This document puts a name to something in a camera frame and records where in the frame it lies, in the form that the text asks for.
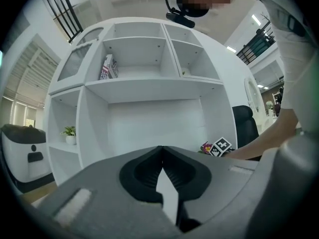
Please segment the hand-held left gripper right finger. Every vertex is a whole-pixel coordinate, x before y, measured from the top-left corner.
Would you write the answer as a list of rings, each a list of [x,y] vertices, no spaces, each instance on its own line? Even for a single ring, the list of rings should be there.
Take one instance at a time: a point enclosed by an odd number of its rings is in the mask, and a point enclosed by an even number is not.
[[[161,150],[163,210],[183,233],[206,223],[240,192],[257,161]]]

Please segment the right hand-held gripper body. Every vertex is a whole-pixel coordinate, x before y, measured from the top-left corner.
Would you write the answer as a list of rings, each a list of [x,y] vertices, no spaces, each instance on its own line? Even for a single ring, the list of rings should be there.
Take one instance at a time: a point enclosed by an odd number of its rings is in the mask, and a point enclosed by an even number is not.
[[[215,157],[221,157],[224,154],[230,153],[232,151],[234,151],[232,144],[224,137],[221,137],[212,144],[209,154]]]

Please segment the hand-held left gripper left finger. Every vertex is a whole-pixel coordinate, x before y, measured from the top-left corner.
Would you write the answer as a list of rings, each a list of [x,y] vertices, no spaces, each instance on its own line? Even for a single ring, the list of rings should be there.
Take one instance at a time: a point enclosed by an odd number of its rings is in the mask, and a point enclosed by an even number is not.
[[[156,191],[162,147],[95,162],[62,183],[32,212],[55,239],[173,239],[180,230]]]

